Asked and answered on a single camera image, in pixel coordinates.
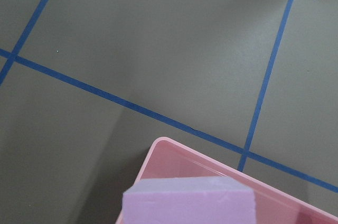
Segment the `pink foam cube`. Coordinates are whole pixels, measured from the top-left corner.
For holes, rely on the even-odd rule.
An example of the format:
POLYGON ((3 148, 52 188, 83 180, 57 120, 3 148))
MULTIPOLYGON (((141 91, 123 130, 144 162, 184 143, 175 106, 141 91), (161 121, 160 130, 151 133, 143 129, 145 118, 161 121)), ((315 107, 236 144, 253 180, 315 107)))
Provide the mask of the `pink foam cube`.
POLYGON ((124 223, 257 223, 255 193, 228 176, 142 179, 123 194, 124 223))

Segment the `pink plastic bin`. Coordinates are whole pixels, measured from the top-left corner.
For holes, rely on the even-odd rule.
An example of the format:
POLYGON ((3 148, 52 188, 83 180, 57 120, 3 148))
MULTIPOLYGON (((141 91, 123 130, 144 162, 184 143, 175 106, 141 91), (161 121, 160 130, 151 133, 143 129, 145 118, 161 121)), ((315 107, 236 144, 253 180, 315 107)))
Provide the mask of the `pink plastic bin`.
POLYGON ((337 217, 239 172, 168 137, 156 139, 136 176, 229 176, 255 191, 257 223, 337 223, 337 217))

